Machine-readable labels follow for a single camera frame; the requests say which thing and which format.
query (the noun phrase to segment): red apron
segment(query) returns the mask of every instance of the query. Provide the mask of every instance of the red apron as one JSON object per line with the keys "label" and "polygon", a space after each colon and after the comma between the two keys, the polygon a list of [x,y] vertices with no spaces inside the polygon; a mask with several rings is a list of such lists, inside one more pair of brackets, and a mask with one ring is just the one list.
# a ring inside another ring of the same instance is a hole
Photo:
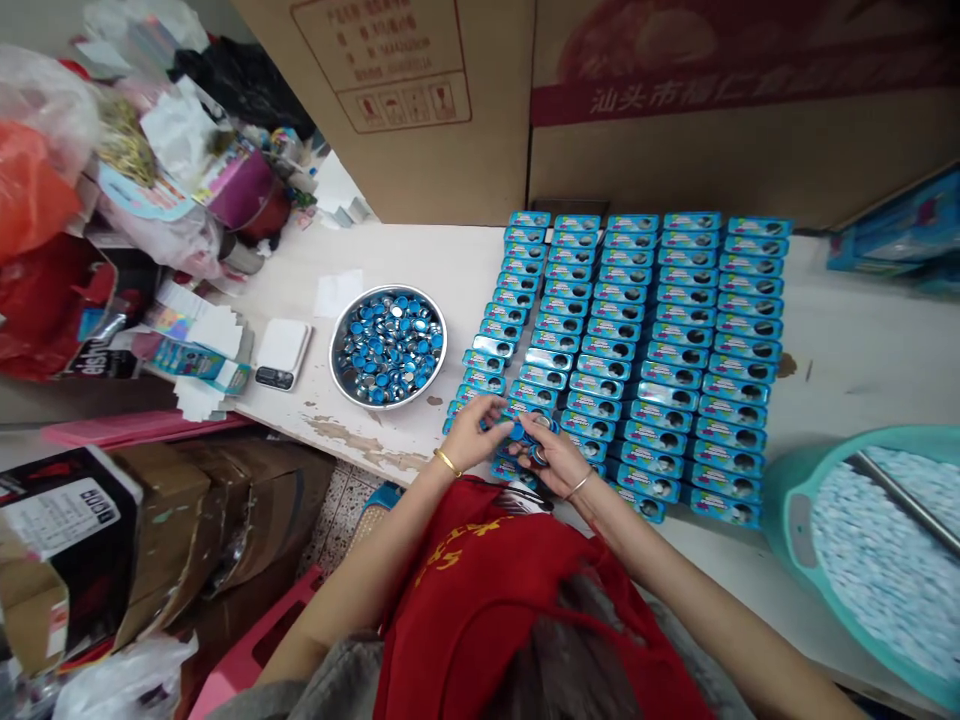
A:
{"label": "red apron", "polygon": [[[457,482],[440,502],[385,620],[374,718],[479,717],[541,615],[606,637],[643,717],[712,717],[606,544],[551,515],[507,515],[493,504],[500,492]],[[590,615],[557,607],[561,581],[591,567],[645,646]]]}

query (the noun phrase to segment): teal plastic basin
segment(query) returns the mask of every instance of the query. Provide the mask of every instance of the teal plastic basin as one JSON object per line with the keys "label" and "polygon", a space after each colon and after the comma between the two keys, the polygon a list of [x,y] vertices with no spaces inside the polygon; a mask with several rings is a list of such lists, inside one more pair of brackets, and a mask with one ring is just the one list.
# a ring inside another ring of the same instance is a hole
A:
{"label": "teal plastic basin", "polygon": [[855,435],[839,444],[795,450],[767,466],[761,527],[783,566],[801,585],[823,598],[867,652],[918,692],[952,713],[960,713],[960,686],[933,675],[873,638],[840,602],[817,561],[811,517],[820,483],[837,463],[871,445],[960,465],[960,427],[954,425],[889,427]]}

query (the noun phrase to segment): tiled floor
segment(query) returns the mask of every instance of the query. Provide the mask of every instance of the tiled floor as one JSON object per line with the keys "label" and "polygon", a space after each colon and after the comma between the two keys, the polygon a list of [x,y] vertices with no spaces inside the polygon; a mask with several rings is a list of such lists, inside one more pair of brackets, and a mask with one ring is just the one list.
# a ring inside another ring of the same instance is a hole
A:
{"label": "tiled floor", "polygon": [[366,470],[337,460],[330,489],[313,528],[313,538],[300,558],[300,572],[311,563],[324,575],[332,573],[347,552],[363,505],[383,480]]}

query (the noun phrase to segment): woman's hand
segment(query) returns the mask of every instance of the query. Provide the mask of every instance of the woman's hand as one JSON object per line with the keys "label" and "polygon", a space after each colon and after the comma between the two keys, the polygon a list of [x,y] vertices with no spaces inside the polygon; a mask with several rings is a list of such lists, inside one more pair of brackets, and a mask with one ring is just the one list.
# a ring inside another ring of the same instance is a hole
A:
{"label": "woman's hand", "polygon": [[[507,401],[499,395],[478,395],[457,413],[450,434],[440,446],[441,452],[457,470],[467,472],[486,460],[510,434],[513,422],[498,422],[501,409],[506,406]],[[480,429],[481,420],[489,430]]]}
{"label": "woman's hand", "polygon": [[538,425],[534,421],[535,417],[530,413],[521,415],[520,424],[523,425],[527,435],[543,446],[543,452],[549,465],[540,468],[531,463],[530,448],[522,443],[511,443],[507,452],[519,456],[517,462],[520,463],[521,467],[530,470],[558,496],[565,498],[581,480],[590,474],[592,468],[566,433],[554,435],[543,425]]}

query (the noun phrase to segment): worn table surface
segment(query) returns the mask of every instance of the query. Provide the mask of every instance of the worn table surface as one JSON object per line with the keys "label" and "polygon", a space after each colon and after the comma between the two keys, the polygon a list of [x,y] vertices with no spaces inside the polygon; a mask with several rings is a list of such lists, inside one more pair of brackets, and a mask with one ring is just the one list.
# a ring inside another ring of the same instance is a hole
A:
{"label": "worn table surface", "polygon": [[[278,317],[311,323],[313,337],[293,392],[251,383],[238,410],[409,484],[442,439],[446,406],[463,374],[460,358],[493,292],[502,233],[409,225],[289,228],[280,250],[231,305],[258,336],[267,320]],[[953,382],[957,307],[884,281],[827,273],[826,253],[825,241],[796,237],[787,258],[787,355],[770,404],[768,459],[885,425],[960,421],[960,385]],[[353,405],[327,367],[335,320],[314,317],[317,280],[352,270],[362,271],[364,289],[389,283],[420,288],[446,316],[450,344],[441,372],[425,397],[396,410],[375,413]],[[682,510],[660,526],[664,535],[808,657],[848,686],[886,694],[901,707],[935,709],[861,650],[825,608],[809,602],[759,534],[703,524]]]}

